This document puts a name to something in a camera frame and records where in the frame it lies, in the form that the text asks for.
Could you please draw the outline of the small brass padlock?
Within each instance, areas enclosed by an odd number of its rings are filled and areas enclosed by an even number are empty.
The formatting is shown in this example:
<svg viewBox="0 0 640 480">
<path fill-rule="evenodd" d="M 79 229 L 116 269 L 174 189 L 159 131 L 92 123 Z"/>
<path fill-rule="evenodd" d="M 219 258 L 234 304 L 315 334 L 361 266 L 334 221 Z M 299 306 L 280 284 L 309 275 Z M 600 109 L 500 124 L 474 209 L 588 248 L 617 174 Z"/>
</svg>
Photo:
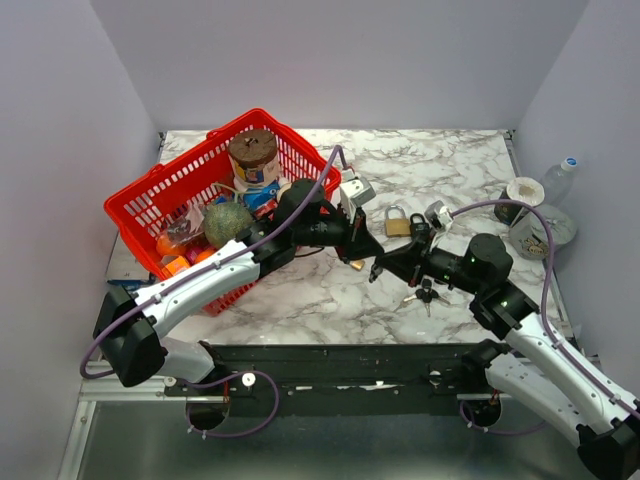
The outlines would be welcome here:
<svg viewBox="0 0 640 480">
<path fill-rule="evenodd" d="M 361 271 L 364 268 L 365 264 L 365 260 L 353 260 L 349 262 L 350 267 L 356 271 Z"/>
</svg>

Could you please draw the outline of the large brass padlock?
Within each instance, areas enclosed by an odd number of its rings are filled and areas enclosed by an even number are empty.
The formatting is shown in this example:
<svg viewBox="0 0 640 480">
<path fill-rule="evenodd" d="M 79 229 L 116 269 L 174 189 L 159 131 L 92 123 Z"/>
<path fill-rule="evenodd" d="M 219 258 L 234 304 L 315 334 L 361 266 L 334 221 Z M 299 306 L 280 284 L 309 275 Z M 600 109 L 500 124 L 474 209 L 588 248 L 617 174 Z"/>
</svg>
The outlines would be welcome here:
<svg viewBox="0 0 640 480">
<path fill-rule="evenodd" d="M 390 205 L 385 209 L 384 227 L 388 238 L 410 236 L 410 221 L 400 205 Z"/>
</svg>

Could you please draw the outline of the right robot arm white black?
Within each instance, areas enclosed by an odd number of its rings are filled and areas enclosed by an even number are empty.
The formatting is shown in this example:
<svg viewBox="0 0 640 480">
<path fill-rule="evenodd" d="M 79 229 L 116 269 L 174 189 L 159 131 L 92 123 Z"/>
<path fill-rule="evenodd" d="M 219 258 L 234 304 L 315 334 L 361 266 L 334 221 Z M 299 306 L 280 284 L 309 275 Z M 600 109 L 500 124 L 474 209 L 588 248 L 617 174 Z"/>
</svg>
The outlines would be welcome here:
<svg viewBox="0 0 640 480">
<path fill-rule="evenodd" d="M 428 239 L 376 257 L 370 277 L 388 271 L 414 287 L 425 278 L 470 293 L 475 320 L 505 342 L 492 342 L 464 362 L 469 390 L 489 385 L 527 406 L 562 433 L 584 466 L 599 479 L 628 479 L 639 469 L 639 400 L 607 377 L 541 308 L 509 281 L 513 264 L 502 240 L 474 236 L 464 255 L 434 248 Z"/>
</svg>

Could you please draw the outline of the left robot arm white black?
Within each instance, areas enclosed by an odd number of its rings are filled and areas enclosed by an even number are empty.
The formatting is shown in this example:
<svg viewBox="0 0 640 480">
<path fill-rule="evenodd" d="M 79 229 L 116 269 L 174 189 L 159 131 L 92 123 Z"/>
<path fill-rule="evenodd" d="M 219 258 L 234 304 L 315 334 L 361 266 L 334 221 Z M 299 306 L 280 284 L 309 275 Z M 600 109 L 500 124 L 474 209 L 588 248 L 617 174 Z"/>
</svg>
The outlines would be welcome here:
<svg viewBox="0 0 640 480">
<path fill-rule="evenodd" d="M 110 287 L 93 338 L 121 384 L 133 387 L 163 374 L 186 380 L 201 395 L 212 394 L 222 380 L 213 354 L 201 342 L 169 336 L 182 320 L 287 265 L 302 246 L 333 247 L 345 263 L 382 254 L 362 208 L 374 198 L 373 187 L 355 177 L 339 191 L 341 201 L 332 206 L 319 184 L 297 180 L 273 214 L 248 225 L 201 263 L 132 293 Z"/>
</svg>

